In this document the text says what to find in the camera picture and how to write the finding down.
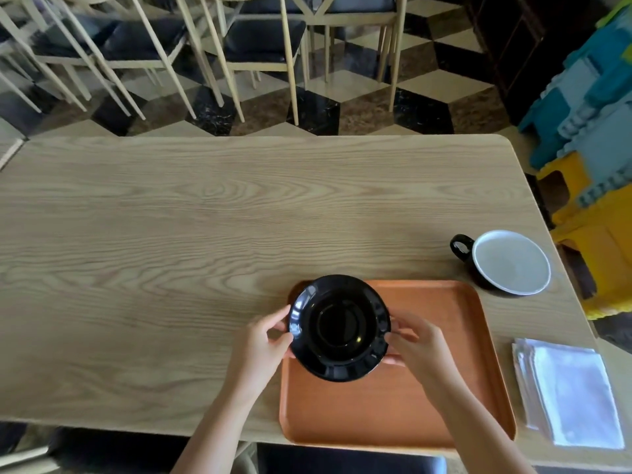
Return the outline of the person's right hand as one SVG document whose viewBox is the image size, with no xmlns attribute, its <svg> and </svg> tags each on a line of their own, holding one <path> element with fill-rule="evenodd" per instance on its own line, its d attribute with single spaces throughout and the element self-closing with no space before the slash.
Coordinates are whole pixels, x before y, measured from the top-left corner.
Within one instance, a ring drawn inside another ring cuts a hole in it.
<svg viewBox="0 0 632 474">
<path fill-rule="evenodd" d="M 391 330 L 414 332 L 414 342 L 387 342 L 383 362 L 407 368 L 430 395 L 464 385 L 445 337 L 438 326 L 407 311 L 391 311 Z"/>
</svg>

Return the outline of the person's left hand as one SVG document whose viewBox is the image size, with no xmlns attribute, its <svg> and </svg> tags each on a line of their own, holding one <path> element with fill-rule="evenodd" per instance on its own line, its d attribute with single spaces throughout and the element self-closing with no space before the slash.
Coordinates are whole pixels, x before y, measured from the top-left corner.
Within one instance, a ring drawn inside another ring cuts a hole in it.
<svg viewBox="0 0 632 474">
<path fill-rule="evenodd" d="M 272 379 L 282 359 L 273 359 L 271 341 L 291 334 L 286 326 L 290 305 L 253 318 L 233 343 L 225 385 L 242 403 L 253 404 Z"/>
</svg>

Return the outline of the black saucer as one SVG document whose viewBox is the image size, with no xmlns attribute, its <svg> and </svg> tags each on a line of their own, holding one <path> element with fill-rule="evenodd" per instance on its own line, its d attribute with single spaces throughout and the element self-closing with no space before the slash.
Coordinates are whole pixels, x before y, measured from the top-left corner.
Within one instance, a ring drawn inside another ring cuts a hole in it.
<svg viewBox="0 0 632 474">
<path fill-rule="evenodd" d="M 391 331 L 391 317 L 364 280 L 343 274 L 303 280 L 290 291 L 288 303 L 291 352 L 317 378 L 357 381 L 387 354 L 384 336 Z"/>
</svg>

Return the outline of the person's right forearm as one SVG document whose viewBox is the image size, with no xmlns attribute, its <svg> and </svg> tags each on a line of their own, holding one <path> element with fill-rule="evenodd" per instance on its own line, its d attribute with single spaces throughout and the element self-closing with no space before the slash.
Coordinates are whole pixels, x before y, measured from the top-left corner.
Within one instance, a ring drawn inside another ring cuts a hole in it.
<svg viewBox="0 0 632 474">
<path fill-rule="evenodd" d="M 537 474 L 462 378 L 425 375 L 420 383 L 469 474 Z"/>
</svg>

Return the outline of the person's left forearm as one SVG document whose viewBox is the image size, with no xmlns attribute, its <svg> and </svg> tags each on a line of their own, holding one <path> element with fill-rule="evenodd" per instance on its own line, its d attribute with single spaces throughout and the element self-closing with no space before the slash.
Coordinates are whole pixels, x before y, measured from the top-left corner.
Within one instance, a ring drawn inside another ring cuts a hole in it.
<svg viewBox="0 0 632 474">
<path fill-rule="evenodd" d="M 230 474 L 244 424 L 262 389 L 224 387 L 170 474 Z"/>
</svg>

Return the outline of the orange serving tray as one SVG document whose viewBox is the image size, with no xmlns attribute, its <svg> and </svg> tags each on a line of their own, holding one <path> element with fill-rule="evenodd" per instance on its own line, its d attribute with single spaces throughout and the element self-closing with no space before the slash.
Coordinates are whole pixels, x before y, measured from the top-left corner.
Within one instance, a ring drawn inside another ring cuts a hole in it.
<svg viewBox="0 0 632 474">
<path fill-rule="evenodd" d="M 282 364 L 279 423 L 293 444 L 415 453 L 509 446 L 517 434 L 478 292 L 456 280 L 370 280 L 391 312 L 388 354 L 352 382 Z"/>
</svg>

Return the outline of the black cushioned chair seat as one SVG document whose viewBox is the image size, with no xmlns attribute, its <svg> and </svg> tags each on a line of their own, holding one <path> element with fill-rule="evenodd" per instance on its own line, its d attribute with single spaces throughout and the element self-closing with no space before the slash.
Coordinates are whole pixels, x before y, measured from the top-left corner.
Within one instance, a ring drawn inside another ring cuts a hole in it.
<svg viewBox="0 0 632 474">
<path fill-rule="evenodd" d="M 257 444 L 259 474 L 447 474 L 442 456 Z"/>
</svg>

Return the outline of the black cup white inside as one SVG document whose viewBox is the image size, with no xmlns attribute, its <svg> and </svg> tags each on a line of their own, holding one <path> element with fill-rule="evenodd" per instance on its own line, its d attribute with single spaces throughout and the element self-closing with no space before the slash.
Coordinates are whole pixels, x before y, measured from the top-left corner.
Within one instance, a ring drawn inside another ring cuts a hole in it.
<svg viewBox="0 0 632 474">
<path fill-rule="evenodd" d="M 457 234 L 449 247 L 473 283 L 492 294 L 526 297 L 549 287 L 552 268 L 547 255 L 522 234 L 510 230 L 490 230 L 478 238 Z"/>
</svg>

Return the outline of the stack of white napkins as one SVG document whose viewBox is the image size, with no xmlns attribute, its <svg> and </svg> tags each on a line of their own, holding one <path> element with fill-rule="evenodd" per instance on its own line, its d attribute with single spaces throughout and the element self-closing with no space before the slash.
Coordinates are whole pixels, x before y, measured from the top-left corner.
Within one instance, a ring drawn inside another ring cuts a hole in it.
<svg viewBox="0 0 632 474">
<path fill-rule="evenodd" d="M 626 447 L 611 383 L 596 350 L 515 339 L 512 354 L 529 429 L 558 447 Z"/>
</svg>

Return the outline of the yellow plastic stool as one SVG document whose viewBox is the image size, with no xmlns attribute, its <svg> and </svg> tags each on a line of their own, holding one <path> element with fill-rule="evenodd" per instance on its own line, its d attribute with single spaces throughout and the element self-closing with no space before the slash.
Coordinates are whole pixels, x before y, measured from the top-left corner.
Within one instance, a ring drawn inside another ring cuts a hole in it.
<svg viewBox="0 0 632 474">
<path fill-rule="evenodd" d="M 549 162 L 535 179 L 552 227 L 579 213 L 578 197 L 592 182 L 577 151 Z"/>
<path fill-rule="evenodd" d="M 609 191 L 550 235 L 580 252 L 595 282 L 595 293 L 581 301 L 588 320 L 632 312 L 632 184 Z"/>
</svg>

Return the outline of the teal plastic stool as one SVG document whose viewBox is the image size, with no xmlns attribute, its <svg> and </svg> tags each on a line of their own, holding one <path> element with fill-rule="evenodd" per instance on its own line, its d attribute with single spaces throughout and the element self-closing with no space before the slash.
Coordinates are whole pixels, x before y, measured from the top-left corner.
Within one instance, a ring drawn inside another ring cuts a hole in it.
<svg viewBox="0 0 632 474">
<path fill-rule="evenodd" d="M 518 130 L 532 127 L 539 144 L 530 156 L 539 171 L 601 111 L 632 92 L 632 22 L 605 25 L 563 63 Z"/>
</svg>

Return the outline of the grey-blue plastic stool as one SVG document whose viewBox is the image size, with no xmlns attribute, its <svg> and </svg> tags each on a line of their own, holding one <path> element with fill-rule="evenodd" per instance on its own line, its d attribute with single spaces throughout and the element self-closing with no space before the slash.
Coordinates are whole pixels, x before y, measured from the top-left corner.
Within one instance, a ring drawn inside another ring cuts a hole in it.
<svg viewBox="0 0 632 474">
<path fill-rule="evenodd" d="M 574 197 L 582 208 L 632 183 L 632 64 L 618 61 L 600 72 L 589 57 L 576 61 L 560 82 L 571 96 L 557 134 L 556 157 L 579 154 L 589 185 Z"/>
</svg>

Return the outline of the wooden chair black seat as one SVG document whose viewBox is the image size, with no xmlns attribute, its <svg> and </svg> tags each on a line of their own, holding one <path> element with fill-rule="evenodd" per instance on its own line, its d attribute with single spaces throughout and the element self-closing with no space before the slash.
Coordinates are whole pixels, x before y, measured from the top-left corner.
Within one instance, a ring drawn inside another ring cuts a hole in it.
<svg viewBox="0 0 632 474">
<path fill-rule="evenodd" d="M 172 1 L 175 7 L 169 8 L 167 15 L 149 17 L 144 0 L 75 0 L 77 4 L 89 6 L 110 5 L 118 14 L 115 30 L 96 54 L 97 60 L 108 73 L 114 73 L 116 69 L 163 69 L 169 74 L 190 115 L 195 119 L 194 108 L 173 68 L 173 63 L 186 44 L 192 48 L 203 78 L 219 107 L 224 106 L 224 99 L 201 44 L 201 36 L 209 26 L 208 22 L 194 17 L 187 0 Z"/>
<path fill-rule="evenodd" d="M 0 0 L 0 32 L 6 32 L 8 43 L 20 49 L 51 81 L 70 103 L 87 111 L 85 102 L 92 99 L 78 68 L 88 69 L 121 111 L 131 116 L 128 107 L 137 108 L 131 96 L 123 102 L 116 74 L 104 73 L 100 49 L 120 24 L 116 18 L 99 14 L 75 13 L 66 0 Z"/>
<path fill-rule="evenodd" d="M 208 1 L 200 3 L 241 122 L 245 118 L 235 71 L 271 71 L 287 73 L 293 121 L 299 125 L 295 62 L 297 55 L 301 55 L 304 70 L 308 68 L 304 53 L 310 8 L 307 0 L 216 0 L 238 3 L 226 21 L 223 35 L 218 34 Z"/>
<path fill-rule="evenodd" d="M 293 0 L 300 10 L 299 18 L 309 28 L 325 28 L 325 80 L 329 80 L 333 46 L 333 28 L 346 26 L 378 26 L 381 29 L 379 67 L 376 80 L 383 81 L 386 65 L 391 68 L 389 111 L 394 110 L 399 77 L 401 43 L 405 28 L 408 0 L 321 0 L 314 9 L 312 2 Z"/>
</svg>

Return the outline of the dark wooden cabinet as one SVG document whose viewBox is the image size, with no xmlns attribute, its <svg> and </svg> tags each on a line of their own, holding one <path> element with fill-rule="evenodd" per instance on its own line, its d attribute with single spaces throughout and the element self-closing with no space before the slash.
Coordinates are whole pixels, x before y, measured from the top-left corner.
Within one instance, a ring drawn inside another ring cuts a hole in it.
<svg viewBox="0 0 632 474">
<path fill-rule="evenodd" d="M 462 0 L 517 125 L 609 12 L 603 0 Z"/>
</svg>

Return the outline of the green plastic stool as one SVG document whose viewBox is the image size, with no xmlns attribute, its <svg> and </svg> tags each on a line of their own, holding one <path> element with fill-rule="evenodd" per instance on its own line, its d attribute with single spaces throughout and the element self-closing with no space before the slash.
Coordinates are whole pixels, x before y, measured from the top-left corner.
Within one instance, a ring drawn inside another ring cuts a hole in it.
<svg viewBox="0 0 632 474">
<path fill-rule="evenodd" d="M 632 0 L 600 0 L 602 1 L 606 7 L 610 8 L 608 14 L 599 19 L 596 24 L 596 29 L 601 29 L 611 23 L 613 19 L 615 19 L 622 10 L 626 9 L 628 6 L 632 4 Z"/>
</svg>

